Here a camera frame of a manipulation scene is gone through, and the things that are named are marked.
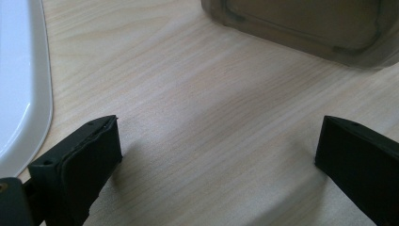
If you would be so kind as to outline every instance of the wooden table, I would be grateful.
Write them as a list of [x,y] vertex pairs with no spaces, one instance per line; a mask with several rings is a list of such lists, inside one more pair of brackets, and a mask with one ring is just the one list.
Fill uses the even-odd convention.
[[374,225],[313,157],[325,115],[399,140],[399,64],[347,68],[216,24],[200,0],[43,4],[54,118],[38,156],[119,117],[123,162],[85,225]]

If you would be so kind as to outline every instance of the white plate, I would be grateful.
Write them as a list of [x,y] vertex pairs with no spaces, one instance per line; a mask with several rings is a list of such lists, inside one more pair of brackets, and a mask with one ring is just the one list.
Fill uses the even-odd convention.
[[41,0],[0,1],[0,178],[17,176],[52,118],[50,64]]

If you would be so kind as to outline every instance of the brown plastic box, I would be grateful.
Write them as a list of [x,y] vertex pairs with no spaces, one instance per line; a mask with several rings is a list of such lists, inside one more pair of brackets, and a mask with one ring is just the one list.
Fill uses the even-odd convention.
[[220,23],[342,64],[399,61],[399,0],[201,0]]

